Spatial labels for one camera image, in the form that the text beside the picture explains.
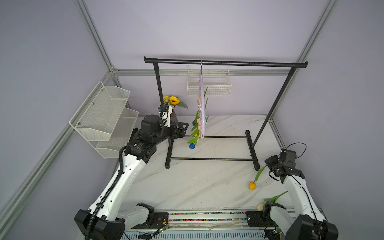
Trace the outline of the blue tulip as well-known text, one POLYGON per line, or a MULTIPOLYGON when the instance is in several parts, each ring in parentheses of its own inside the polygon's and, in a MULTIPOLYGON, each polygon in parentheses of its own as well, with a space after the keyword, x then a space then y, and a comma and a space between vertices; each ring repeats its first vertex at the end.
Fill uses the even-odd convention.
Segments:
POLYGON ((196 144, 199 141, 200 136, 201 136, 201 126, 198 126, 193 130, 193 132, 190 135, 190 138, 192 139, 187 142, 190 149, 194 149, 196 147, 196 144))

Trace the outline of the purple clip hanger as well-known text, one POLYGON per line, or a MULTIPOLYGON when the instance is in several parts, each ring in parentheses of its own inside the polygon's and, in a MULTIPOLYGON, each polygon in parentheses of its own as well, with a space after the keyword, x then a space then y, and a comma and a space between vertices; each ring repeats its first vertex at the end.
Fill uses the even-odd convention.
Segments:
POLYGON ((201 136, 200 138, 204 138, 205 135, 205 125, 206 125, 206 116, 205 116, 205 87, 203 80, 203 63, 200 64, 200 72, 199 72, 199 102, 198 102, 198 119, 197 125, 201 126, 201 136))

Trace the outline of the yellow tulip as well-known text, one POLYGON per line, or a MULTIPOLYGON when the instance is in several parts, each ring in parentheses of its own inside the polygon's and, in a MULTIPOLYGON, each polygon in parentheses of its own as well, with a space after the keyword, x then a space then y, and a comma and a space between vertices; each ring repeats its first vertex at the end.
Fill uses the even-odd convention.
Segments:
POLYGON ((257 181, 259 180, 261 174, 263 173, 263 171, 265 170, 267 166, 263 166, 262 168, 260 168, 255 176, 255 179, 253 182, 250 182, 249 184, 249 190, 253 191, 256 189, 256 187, 258 186, 257 185, 257 181))

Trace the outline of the white tulip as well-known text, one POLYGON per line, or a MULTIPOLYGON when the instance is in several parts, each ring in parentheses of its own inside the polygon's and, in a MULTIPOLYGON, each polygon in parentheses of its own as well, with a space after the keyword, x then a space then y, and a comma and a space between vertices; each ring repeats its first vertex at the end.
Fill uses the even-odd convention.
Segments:
POLYGON ((201 138, 205 135, 206 123, 208 117, 206 116, 206 107, 208 103, 208 99, 206 98, 206 94, 208 91, 208 87, 204 87, 204 90, 201 90, 198 99, 198 111, 195 116, 194 125, 192 128, 192 135, 199 135, 201 138))

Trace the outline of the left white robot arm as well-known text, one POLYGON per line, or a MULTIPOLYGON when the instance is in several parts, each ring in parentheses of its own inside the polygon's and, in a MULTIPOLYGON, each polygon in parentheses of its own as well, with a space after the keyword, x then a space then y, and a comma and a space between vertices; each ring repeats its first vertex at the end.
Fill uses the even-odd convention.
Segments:
POLYGON ((189 124, 180 123, 173 114, 170 125, 157 115, 147 115, 141 129, 134 129, 129 142, 119 151, 119 168, 101 196, 88 210, 79 210, 75 222, 86 240, 119 240, 126 230, 153 224, 155 209, 139 203, 132 211, 120 213, 129 188, 140 171, 165 140, 183 138, 189 124))

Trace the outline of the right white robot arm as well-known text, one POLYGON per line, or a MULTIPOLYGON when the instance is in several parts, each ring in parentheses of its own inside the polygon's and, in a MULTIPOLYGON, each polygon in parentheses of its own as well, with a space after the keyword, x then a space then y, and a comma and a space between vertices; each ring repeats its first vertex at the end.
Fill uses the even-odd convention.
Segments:
POLYGON ((280 181, 286 188, 296 217, 279 204, 266 202, 263 209, 265 218, 276 223, 286 240, 336 240, 339 231, 328 222, 316 206, 308 188, 303 172, 296 169, 296 152, 281 149, 280 155, 265 160, 271 178, 280 181))

